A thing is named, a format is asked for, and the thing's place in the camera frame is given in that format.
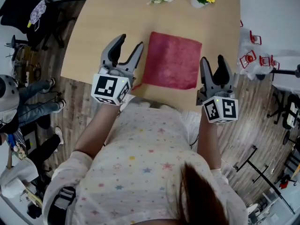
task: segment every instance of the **pink cloth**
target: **pink cloth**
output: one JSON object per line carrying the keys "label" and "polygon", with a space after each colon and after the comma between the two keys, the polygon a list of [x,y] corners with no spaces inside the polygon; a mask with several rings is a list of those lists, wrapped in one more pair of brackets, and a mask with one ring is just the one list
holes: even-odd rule
{"label": "pink cloth", "polygon": [[202,44],[152,32],[142,82],[173,89],[197,86]]}

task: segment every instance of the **sneaker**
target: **sneaker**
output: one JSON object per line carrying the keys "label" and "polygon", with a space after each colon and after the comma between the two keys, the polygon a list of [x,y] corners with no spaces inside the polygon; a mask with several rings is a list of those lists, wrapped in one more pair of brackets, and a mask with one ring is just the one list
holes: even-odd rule
{"label": "sneaker", "polygon": [[67,105],[65,100],[61,100],[57,104],[60,106],[60,108],[57,111],[54,111],[54,113],[59,113]]}
{"label": "sneaker", "polygon": [[41,90],[41,93],[47,93],[50,91],[50,89],[55,85],[55,79],[51,78],[50,80],[47,80],[50,84],[50,87],[48,89]]}
{"label": "sneaker", "polygon": [[58,135],[58,137],[60,137],[59,145],[63,145],[65,143],[65,141],[64,141],[64,138],[62,137],[62,131],[61,131],[60,127],[55,127],[55,134]]}

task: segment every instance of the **person in jeans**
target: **person in jeans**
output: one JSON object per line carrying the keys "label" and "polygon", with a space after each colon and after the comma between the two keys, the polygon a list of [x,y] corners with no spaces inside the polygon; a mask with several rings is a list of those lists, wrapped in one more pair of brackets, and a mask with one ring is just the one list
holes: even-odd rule
{"label": "person in jeans", "polygon": [[[0,134],[1,145],[6,140],[5,134]],[[39,176],[42,164],[57,149],[64,144],[62,131],[55,128],[55,134],[46,140],[41,146],[34,149],[25,159],[12,166],[12,149],[8,149],[7,167],[0,175],[0,194],[7,198],[21,194],[32,180]]]}
{"label": "person in jeans", "polygon": [[38,92],[47,93],[55,85],[55,79],[38,81],[30,84],[27,88],[19,89],[20,103],[17,108],[19,117],[19,126],[24,126],[39,117],[50,113],[59,113],[65,106],[66,101],[47,102],[45,104],[26,104],[26,101],[36,95]]}
{"label": "person in jeans", "polygon": [[65,106],[66,101],[46,102],[36,104],[26,104],[27,100],[38,92],[47,93],[55,85],[55,79],[38,81],[30,84],[26,88],[17,89],[12,77],[7,75],[0,75],[0,82],[4,105],[9,108],[9,104],[13,107],[6,110],[3,106],[1,117],[6,120],[0,120],[0,132],[12,134],[17,131],[19,127],[29,124],[38,118],[48,115],[50,113],[59,113]]}

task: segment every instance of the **fiducial marker cube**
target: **fiducial marker cube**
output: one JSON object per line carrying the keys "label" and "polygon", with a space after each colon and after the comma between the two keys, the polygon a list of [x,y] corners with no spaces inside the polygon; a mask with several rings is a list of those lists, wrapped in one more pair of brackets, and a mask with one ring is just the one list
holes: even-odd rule
{"label": "fiducial marker cube", "polygon": [[203,102],[210,123],[228,123],[238,119],[238,100],[229,97],[213,96]]}
{"label": "fiducial marker cube", "polygon": [[91,96],[100,103],[120,105],[130,89],[130,81],[126,77],[94,74]]}

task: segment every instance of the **black chair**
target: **black chair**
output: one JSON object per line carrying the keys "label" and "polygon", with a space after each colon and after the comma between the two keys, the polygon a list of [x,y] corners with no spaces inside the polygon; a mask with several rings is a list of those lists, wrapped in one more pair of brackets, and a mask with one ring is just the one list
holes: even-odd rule
{"label": "black chair", "polygon": [[[276,99],[276,103],[278,105],[278,109],[273,114],[267,114],[267,118],[271,118],[275,115],[277,115],[276,121],[274,121],[274,124],[278,124],[279,118],[282,113],[284,113],[283,116],[283,122],[282,126],[285,129],[290,130],[291,128],[294,128],[297,122],[300,122],[299,116],[299,109],[300,109],[300,98],[297,95],[291,94],[287,98],[287,104],[284,106],[284,99],[285,94],[284,92],[281,92],[282,98],[281,101],[279,100],[279,97],[276,93],[273,93],[273,96]],[[288,122],[289,117],[293,117],[292,124]]]}
{"label": "black chair", "polygon": [[[30,14],[40,0],[5,0],[0,9],[0,16],[2,16],[1,25],[12,26],[19,29],[22,33],[27,35],[28,45],[35,48],[44,39],[42,46],[43,50],[47,50],[46,43],[53,34],[55,40],[58,42],[59,47],[64,47],[64,42],[57,28],[68,23],[71,20],[76,20],[72,17],[67,19],[64,9],[60,9],[52,0],[46,0],[46,11],[42,14],[39,21],[39,28],[35,31],[35,25],[32,24],[27,27],[30,20]],[[58,22],[60,14],[64,15],[64,19]]]}

